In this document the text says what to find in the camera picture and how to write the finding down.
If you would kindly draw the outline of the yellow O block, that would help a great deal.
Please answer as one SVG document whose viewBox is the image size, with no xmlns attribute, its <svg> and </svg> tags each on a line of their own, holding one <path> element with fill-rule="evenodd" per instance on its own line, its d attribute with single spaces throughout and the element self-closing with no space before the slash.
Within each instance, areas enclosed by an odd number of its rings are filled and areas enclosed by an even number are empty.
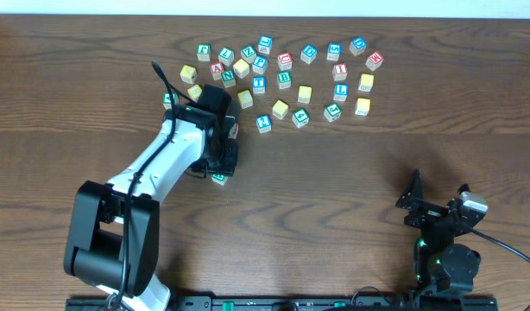
<svg viewBox="0 0 530 311">
<path fill-rule="evenodd" d="M 298 102 L 309 104 L 312 97 L 312 88 L 310 86 L 300 86 L 298 92 Z"/>
<path fill-rule="evenodd" d="M 273 116 L 278 119 L 283 119 L 289 110 L 289 105 L 282 100 L 277 100 L 272 108 Z"/>
</svg>

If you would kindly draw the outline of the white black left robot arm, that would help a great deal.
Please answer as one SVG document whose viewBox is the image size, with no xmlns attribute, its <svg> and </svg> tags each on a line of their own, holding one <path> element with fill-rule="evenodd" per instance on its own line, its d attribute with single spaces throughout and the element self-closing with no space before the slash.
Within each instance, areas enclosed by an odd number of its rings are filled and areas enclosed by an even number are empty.
<svg viewBox="0 0 530 311">
<path fill-rule="evenodd" d="M 105 184 L 86 181 L 75 195 L 64 270 L 104 291 L 100 310 L 164 310 L 170 289 L 155 274 L 160 208 L 178 179 L 231 176 L 237 165 L 233 103 L 176 105 L 152 143 Z"/>
</svg>

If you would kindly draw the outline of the green R block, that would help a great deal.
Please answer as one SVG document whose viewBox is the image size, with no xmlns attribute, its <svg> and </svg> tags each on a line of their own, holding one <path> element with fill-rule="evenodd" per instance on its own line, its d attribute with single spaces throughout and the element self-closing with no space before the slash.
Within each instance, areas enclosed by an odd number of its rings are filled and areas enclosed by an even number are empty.
<svg viewBox="0 0 530 311">
<path fill-rule="evenodd" d="M 225 183 L 226 183 L 227 180 L 228 180 L 228 176 L 226 176 L 226 175 L 212 175 L 212 176 L 211 176 L 211 179 L 212 179 L 215 183 L 224 186 Z"/>
</svg>

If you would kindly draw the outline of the green B block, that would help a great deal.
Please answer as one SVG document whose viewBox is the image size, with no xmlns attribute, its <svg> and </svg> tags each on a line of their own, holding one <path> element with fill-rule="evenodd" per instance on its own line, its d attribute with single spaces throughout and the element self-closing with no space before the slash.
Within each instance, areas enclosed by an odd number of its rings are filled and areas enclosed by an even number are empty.
<svg viewBox="0 0 530 311">
<path fill-rule="evenodd" d="M 282 89 L 287 89 L 292 85 L 292 75 L 289 71 L 281 71 L 277 73 L 277 85 Z"/>
</svg>

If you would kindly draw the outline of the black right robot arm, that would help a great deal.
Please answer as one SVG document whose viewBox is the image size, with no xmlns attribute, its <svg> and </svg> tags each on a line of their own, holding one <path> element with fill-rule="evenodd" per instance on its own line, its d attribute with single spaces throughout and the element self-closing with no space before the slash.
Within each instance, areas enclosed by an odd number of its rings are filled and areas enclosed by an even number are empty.
<svg viewBox="0 0 530 311">
<path fill-rule="evenodd" d="M 415 169 L 395 206 L 408 211 L 404 224 L 420 230 L 414 246 L 417 276 L 415 300 L 421 296 L 461 299 L 473 290 L 481 257 L 455 238 L 478 224 L 489 210 L 487 201 L 461 185 L 457 196 L 443 206 L 426 201 L 421 174 Z"/>
</svg>

